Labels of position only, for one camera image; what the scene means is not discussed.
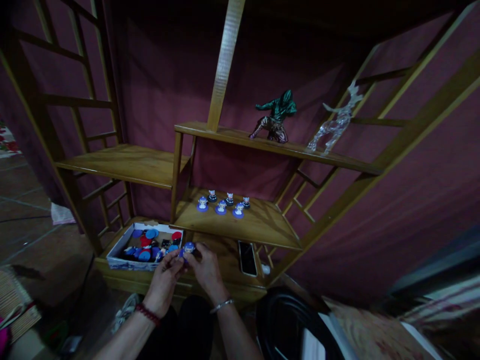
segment wooden shelf unit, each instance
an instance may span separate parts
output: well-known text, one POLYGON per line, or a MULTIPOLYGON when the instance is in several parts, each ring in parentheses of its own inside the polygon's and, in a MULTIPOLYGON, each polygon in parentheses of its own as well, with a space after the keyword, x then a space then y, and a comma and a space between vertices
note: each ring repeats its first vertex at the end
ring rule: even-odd
MULTIPOLYGON (((188 189, 183 200, 178 203, 175 221, 170 225, 174 228, 250 243, 302 250, 297 235, 273 202, 251 197, 250 209, 244 211, 243 219, 237 219, 232 215, 231 208, 224 216, 215 212, 218 201, 227 197, 227 194, 221 191, 216 192, 217 203, 209 204, 207 212, 199 212, 197 210, 199 198, 208 195, 206 189, 197 187, 188 189)), ((238 204, 243 198, 234 194, 233 200, 238 204)))
MULTIPOLYGON (((185 168, 189 159, 188 156, 181 157, 180 172, 185 168)), ((174 155, 171 152, 148 147, 119 144, 57 161, 55 165, 62 169, 81 173, 171 189, 174 155)))
MULTIPOLYGON (((372 189, 480 84, 480 50, 477 50, 423 106, 415 118, 385 119, 400 97, 429 64, 430 60, 439 52, 439 49, 449 39, 450 35, 455 32, 462 20, 477 5, 478 1, 476 1, 452 13, 413 66, 361 78, 362 72, 379 48, 379 44, 373 47, 353 79, 348 79, 348 82, 343 84, 343 89, 347 89, 351 80, 356 80, 357 84, 366 85, 364 98, 353 112, 353 123, 401 128, 398 135, 372 163, 365 163, 335 153, 325 155, 321 151, 309 152, 306 151, 306 146, 303 144, 292 142, 278 144, 262 138, 249 139, 247 132, 219 126, 235 44, 245 5, 245 0, 229 0, 207 122, 186 122, 176 124, 174 129, 165 129, 165 131, 175 131, 175 150, 171 154, 122 143, 120 108, 116 96, 117 88, 114 82, 103 1, 91 1, 91 9, 83 8, 74 0, 61 1, 69 7, 73 15, 70 19, 73 32, 76 34, 77 51, 67 50, 60 45, 50 10, 46 5, 47 3, 38 1, 36 9, 39 13, 39 18, 42 19, 44 34, 38 37, 18 29, 8 30, 4 34, 4 41, 0 44, 0 58, 19 98, 25 106, 33 129, 40 139, 50 163, 53 165, 53 171, 58 177, 63 192, 66 194, 70 208, 97 255, 95 261, 103 272, 105 281, 109 286, 125 291, 145 294, 152 278, 152 273, 149 272, 111 270, 106 261, 106 254, 110 251, 114 242, 118 240, 125 227, 133 221, 144 219, 135 217, 129 183, 170 189, 172 198, 171 224, 178 228, 187 229, 186 235, 191 237, 191 240, 194 242, 205 242, 212 250, 217 252, 223 280, 234 299, 239 300, 241 303, 255 302, 265 295, 268 286, 271 286, 299 257, 305 254, 363 195, 372 189), (108 100, 97 97, 80 17, 93 25, 97 30, 99 53, 105 75, 108 100), (25 54, 22 42, 33 44, 59 56, 79 62, 84 70, 89 98, 42 93, 25 54), (380 111, 371 118, 357 118, 358 111, 374 91, 377 83, 395 78, 400 79, 397 88, 388 96, 385 105, 380 111), (85 154, 66 159, 62 142, 51 119, 48 106, 62 106, 71 109, 73 121, 85 154), (80 113, 80 108, 85 107, 110 109, 113 131, 87 137, 80 113), (190 157, 182 156, 184 135, 193 136, 190 157), (107 137, 115 137, 117 145, 108 148, 107 137), (191 165, 195 159, 197 137, 283 154, 301 159, 302 161, 300 166, 285 179, 282 191, 279 192, 275 202, 250 199, 251 209, 245 210, 244 219, 236 220, 231 213, 228 213, 225 217, 220 217, 214 214, 213 208, 209 209, 208 213, 199 213, 195 207, 200 194, 207 195, 204 190, 189 187, 185 195, 186 197, 182 201, 178 203, 177 198, 179 175, 187 167, 188 163, 190 164, 190 171, 192 169, 191 165), (105 148, 100 151, 90 152, 89 143, 97 140, 101 140, 105 148), (321 183, 315 183, 302 172, 302 166, 306 161, 331 165, 333 168, 321 183), (339 173, 339 169, 351 169, 358 171, 359 174, 355 181, 319 219, 313 219, 308 212, 310 206, 332 183, 339 173), (114 180, 102 185, 90 195, 82 197, 77 184, 79 177, 74 172, 96 174, 114 180), (293 198, 287 201, 286 208, 281 211, 278 207, 279 203, 294 183, 296 177, 300 177, 301 185, 296 190, 293 198), (114 202, 106 205, 105 193, 117 184, 119 180, 124 181, 124 193, 114 202), (298 199, 306 184, 312 185, 315 188, 315 193, 306 204, 301 204, 298 199), (127 200, 128 214, 122 212, 120 206, 120 200, 124 198, 127 200), (100 200, 103 210, 105 228, 100 233, 94 226, 94 222, 91 219, 92 214, 88 207, 93 200, 100 200), (285 218, 285 214, 289 211, 292 204, 295 204, 312 224, 311 228, 300 239, 297 238, 297 235, 285 218), (115 207, 118 215, 110 219, 109 211, 115 207), (103 248, 100 239, 108 231, 112 231, 117 223, 120 230, 110 244, 103 248), (246 276, 240 272, 237 243, 234 239, 255 243, 255 258, 259 269, 257 278, 246 276), (280 261, 274 262, 272 255, 278 248, 286 250, 286 255, 280 261), (263 251, 265 251, 271 267, 271 272, 267 276, 264 276, 260 270, 259 258, 260 253, 263 251)), ((347 90, 339 94, 335 107, 342 106, 348 96, 347 90)), ((334 113, 328 114, 318 124, 317 130, 325 121, 333 120, 334 116, 334 113)), ((225 194, 219 192, 217 196, 221 198, 225 194)), ((235 201, 239 202, 240 198, 237 196, 235 201)), ((180 278, 175 288, 175 294, 187 296, 191 293, 201 294, 202 291, 193 274, 189 272, 180 278)))
POLYGON ((175 131, 183 134, 198 136, 200 138, 212 139, 224 143, 241 145, 247 148, 259 149, 271 153, 282 154, 293 158, 311 160, 317 163, 333 165, 340 168, 356 170, 359 172, 380 175, 382 169, 366 162, 354 158, 339 155, 336 153, 324 154, 320 149, 317 151, 307 151, 307 145, 301 145, 294 142, 280 144, 265 138, 249 138, 246 131, 235 130, 219 126, 217 132, 208 130, 206 122, 185 122, 175 125, 175 131))

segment wooden shelf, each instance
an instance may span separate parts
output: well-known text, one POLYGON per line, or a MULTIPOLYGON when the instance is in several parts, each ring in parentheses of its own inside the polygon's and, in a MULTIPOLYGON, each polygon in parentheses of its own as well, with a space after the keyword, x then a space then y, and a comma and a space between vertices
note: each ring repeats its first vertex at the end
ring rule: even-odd
MULTIPOLYGON (((227 208, 225 216, 217 215, 217 204, 209 204, 207 212, 199 212, 197 204, 200 197, 208 195, 208 190, 197 187, 188 189, 183 200, 178 203, 176 220, 171 226, 251 243, 302 250, 287 219, 274 203, 250 198, 250 209, 244 211, 243 219, 237 219, 232 215, 232 207, 227 208)), ((218 191, 216 196, 220 201, 227 194, 218 191)), ((235 204, 242 201, 238 195, 233 195, 233 199, 235 204)))
POLYGON ((250 139, 250 134, 246 131, 230 129, 223 126, 219 126, 217 132, 208 131, 206 122, 192 121, 176 124, 175 131, 199 136, 201 138, 217 140, 224 143, 237 144, 248 148, 287 155, 299 159, 311 160, 340 168, 356 170, 371 175, 380 175, 383 172, 382 169, 372 166, 369 163, 356 160, 348 156, 339 155, 334 152, 331 152, 327 155, 320 151, 308 152, 306 151, 306 145, 296 144, 294 142, 279 144, 278 142, 259 137, 250 139))
MULTIPOLYGON (((181 157, 180 171, 189 161, 181 157)), ((57 161, 56 166, 82 173, 95 174, 132 183, 171 189, 174 155, 129 144, 120 144, 100 151, 89 152, 57 161)))
MULTIPOLYGON (((131 224, 135 222, 144 222, 147 220, 149 219, 146 217, 137 216, 129 220, 125 227, 128 228, 131 224)), ((120 239, 122 234, 123 233, 120 233, 115 236, 113 240, 110 241, 110 243, 106 246, 103 253, 95 259, 97 267, 105 277, 117 279, 120 281, 135 282, 139 285, 149 285, 152 281, 153 272, 110 269, 107 261, 107 255, 117 243, 117 241, 120 239)), ((259 275, 257 277, 245 275, 240 271, 238 246, 236 241, 206 234, 194 233, 193 231, 186 231, 183 239, 183 244, 188 241, 194 243, 206 243, 207 246, 214 253, 216 253, 218 258, 218 265, 220 267, 221 277, 226 286, 246 286, 259 288, 258 291, 264 290, 265 287, 261 275, 262 270, 259 263, 257 263, 257 268, 259 272, 259 275)), ((193 270, 189 270, 187 273, 182 275, 178 282, 180 285, 183 284, 184 286, 192 286, 194 284, 198 285, 193 270)))

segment maroon fabric backdrop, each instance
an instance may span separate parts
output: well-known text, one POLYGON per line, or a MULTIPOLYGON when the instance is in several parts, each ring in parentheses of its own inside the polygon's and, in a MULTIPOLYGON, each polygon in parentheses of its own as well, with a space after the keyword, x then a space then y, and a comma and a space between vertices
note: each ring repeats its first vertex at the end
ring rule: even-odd
MULTIPOLYGON (((88 6, 89 1, 81 3, 88 6)), ((58 34, 60 43, 76 51, 65 6, 55 0, 48 4, 55 25, 62 29, 58 34)), ((205 10, 194 2, 189 5, 182 6, 180 11, 170 3, 160 6, 142 0, 136 6, 127 6, 112 1, 111 42, 119 69, 117 86, 122 99, 125 139, 132 144, 173 151, 174 124, 207 120, 226 9, 219 6, 205 10)), ((17 23, 21 29, 41 34, 35 9, 23 9, 19 14, 17 23)), ((388 117, 412 119, 460 68, 479 47, 480 39, 475 37, 480 30, 479 17, 480 12, 475 9, 465 19, 388 117)), ((445 20, 445 17, 437 19, 383 44, 364 75, 412 65, 445 20)), ((100 81, 102 67, 95 48, 95 33, 87 23, 82 25, 97 79, 95 89, 103 97, 106 92, 100 81)), ((26 49, 42 89, 87 97, 78 65, 34 46, 26 49)), ((263 115, 255 110, 255 104, 292 89, 299 111, 285 121, 285 127, 291 141, 306 143, 325 114, 322 102, 332 101, 340 84, 352 75, 368 50, 365 44, 331 38, 318 29, 247 13, 240 27, 220 124, 250 131, 263 115)), ((10 80, 3 70, 0 75, 2 113, 9 109, 12 119, 27 124, 10 80)), ((380 84, 359 115, 374 115, 395 84, 396 80, 380 84)), ((476 141, 480 130, 478 98, 476 91, 288 273, 316 294, 370 302, 473 225, 480 213, 480 169, 476 165, 480 150, 476 141)), ((88 134, 112 129, 108 114, 100 110, 83 114, 88 134)), ((52 108, 51 115, 67 154, 79 154, 80 143, 68 109, 52 108)), ((18 134, 11 127, 20 146, 22 141, 35 138, 31 129, 18 134)), ((397 131, 352 124, 335 151, 371 161, 397 131)), ((38 143, 33 140, 32 143, 41 154, 38 143)), ((187 136, 184 154, 190 153, 190 145, 187 136)), ((272 200, 294 165, 295 161, 280 155, 200 139, 193 183, 272 200)), ((37 166, 38 171, 40 167, 51 174, 48 166, 37 166)), ((321 180, 329 166, 308 164, 305 171, 321 180)), ((311 209, 314 218, 318 219, 355 177, 355 172, 342 170, 311 209)), ((86 193, 105 181, 84 176, 81 190, 86 193)), ((136 184, 132 190, 138 215, 169 217, 169 191, 136 184)), ((307 188, 300 202, 311 191, 307 188)), ((293 206, 287 217, 301 235, 311 225, 296 211, 293 206)), ((92 207, 92 214, 101 220, 97 206, 92 207)))

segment smartphone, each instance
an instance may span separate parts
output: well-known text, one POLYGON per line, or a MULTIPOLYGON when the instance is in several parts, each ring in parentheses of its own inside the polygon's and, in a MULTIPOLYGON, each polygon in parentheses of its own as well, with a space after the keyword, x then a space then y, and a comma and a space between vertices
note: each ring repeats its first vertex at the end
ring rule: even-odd
POLYGON ((251 243, 238 242, 240 254, 240 271, 245 275, 257 277, 257 264, 255 263, 254 246, 251 243))

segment green figurine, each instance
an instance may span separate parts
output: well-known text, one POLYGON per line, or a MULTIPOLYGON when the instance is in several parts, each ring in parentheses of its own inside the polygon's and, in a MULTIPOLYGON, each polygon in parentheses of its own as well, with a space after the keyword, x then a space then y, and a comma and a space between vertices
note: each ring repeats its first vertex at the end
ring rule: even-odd
POLYGON ((271 110, 270 116, 264 116, 256 123, 255 130, 250 134, 250 139, 255 139, 260 130, 268 130, 268 140, 275 139, 280 144, 285 144, 289 138, 284 128, 284 120, 297 112, 295 101, 291 90, 287 90, 283 95, 275 100, 267 102, 265 105, 255 105, 257 110, 271 110))

